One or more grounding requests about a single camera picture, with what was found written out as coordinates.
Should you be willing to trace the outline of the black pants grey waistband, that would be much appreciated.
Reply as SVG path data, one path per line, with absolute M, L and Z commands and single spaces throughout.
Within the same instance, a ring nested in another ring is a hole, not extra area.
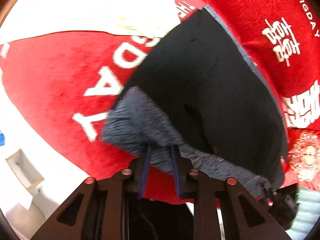
M 234 177 L 254 196 L 284 182 L 284 118 L 275 93 L 209 6 L 149 52 L 110 109 L 103 142 L 173 172 L 169 147 L 211 178 Z

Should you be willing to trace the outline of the cream cloth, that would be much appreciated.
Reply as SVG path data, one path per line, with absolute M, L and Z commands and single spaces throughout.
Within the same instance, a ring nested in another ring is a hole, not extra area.
M 107 31 L 115 35 L 163 38 L 180 24 L 175 0 L 112 0 Z

